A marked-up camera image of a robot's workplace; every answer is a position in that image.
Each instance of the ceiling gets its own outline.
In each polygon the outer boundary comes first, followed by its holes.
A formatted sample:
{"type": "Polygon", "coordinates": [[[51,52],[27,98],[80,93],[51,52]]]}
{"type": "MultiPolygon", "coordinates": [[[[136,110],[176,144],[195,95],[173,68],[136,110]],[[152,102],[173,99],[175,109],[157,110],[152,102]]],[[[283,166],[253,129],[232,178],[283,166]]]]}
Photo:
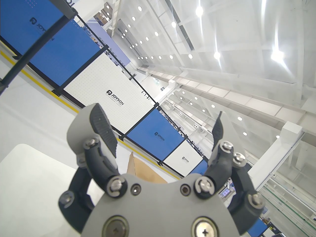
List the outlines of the ceiling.
{"type": "Polygon", "coordinates": [[[128,30],[125,41],[134,45],[136,59],[143,56],[140,65],[302,106],[316,87],[316,0],[266,0],[264,13],[263,4],[263,0],[122,0],[118,32],[128,30]],[[199,4],[202,17],[195,13],[199,4]],[[276,29],[284,64],[271,59],[276,29]],[[216,51],[219,60],[214,58],[216,51]]]}

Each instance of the white pillar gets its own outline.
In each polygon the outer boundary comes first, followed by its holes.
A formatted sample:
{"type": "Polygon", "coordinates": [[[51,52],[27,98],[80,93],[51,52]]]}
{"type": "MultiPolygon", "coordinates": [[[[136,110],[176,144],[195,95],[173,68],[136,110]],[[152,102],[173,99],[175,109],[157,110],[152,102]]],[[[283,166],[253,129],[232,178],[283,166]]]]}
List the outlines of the white pillar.
{"type": "Polygon", "coordinates": [[[261,189],[296,148],[302,134],[301,126],[292,122],[285,123],[281,130],[280,138],[269,147],[248,172],[257,191],[261,189]]]}
{"type": "MultiPolygon", "coordinates": [[[[104,2],[103,0],[79,0],[73,5],[73,8],[75,8],[78,15],[87,22],[104,8],[104,2]]],[[[75,17],[75,21],[80,27],[83,27],[83,23],[78,17],[75,17]]]]}
{"type": "Polygon", "coordinates": [[[164,102],[178,85],[174,80],[169,80],[168,83],[169,85],[154,98],[154,100],[159,104],[164,102]]]}

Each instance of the recessed light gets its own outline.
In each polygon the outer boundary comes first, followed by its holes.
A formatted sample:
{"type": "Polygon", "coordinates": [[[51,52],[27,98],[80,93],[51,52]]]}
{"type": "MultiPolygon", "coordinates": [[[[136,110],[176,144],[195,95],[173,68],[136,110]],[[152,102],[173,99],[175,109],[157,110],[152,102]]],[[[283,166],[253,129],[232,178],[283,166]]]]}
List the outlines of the recessed light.
{"type": "Polygon", "coordinates": [[[219,52],[215,52],[215,53],[214,53],[214,58],[217,59],[217,60],[219,60],[219,58],[220,58],[220,53],[219,53],[219,52]]]}
{"type": "Polygon", "coordinates": [[[198,17],[201,17],[203,15],[203,8],[198,6],[197,9],[195,10],[195,13],[198,17]]]}

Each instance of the bolt head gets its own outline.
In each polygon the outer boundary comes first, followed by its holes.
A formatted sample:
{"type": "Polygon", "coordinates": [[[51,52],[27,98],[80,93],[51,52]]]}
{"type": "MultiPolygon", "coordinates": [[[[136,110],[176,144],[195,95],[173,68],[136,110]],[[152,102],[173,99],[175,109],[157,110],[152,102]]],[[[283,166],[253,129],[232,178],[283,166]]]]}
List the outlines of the bolt head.
{"type": "Polygon", "coordinates": [[[119,191],[121,190],[121,188],[122,188],[122,181],[120,179],[115,179],[110,186],[110,189],[113,192],[119,191]]]}

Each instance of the white pegboard panel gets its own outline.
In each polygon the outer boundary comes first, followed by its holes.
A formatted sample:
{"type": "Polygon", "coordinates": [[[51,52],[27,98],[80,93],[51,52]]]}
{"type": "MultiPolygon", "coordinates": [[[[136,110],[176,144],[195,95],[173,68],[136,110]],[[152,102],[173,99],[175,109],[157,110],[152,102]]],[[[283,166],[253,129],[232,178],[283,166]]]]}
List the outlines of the white pegboard panel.
{"type": "Polygon", "coordinates": [[[100,103],[111,125],[123,133],[153,107],[142,90],[104,53],[70,82],[65,91],[86,106],[100,103]]]}

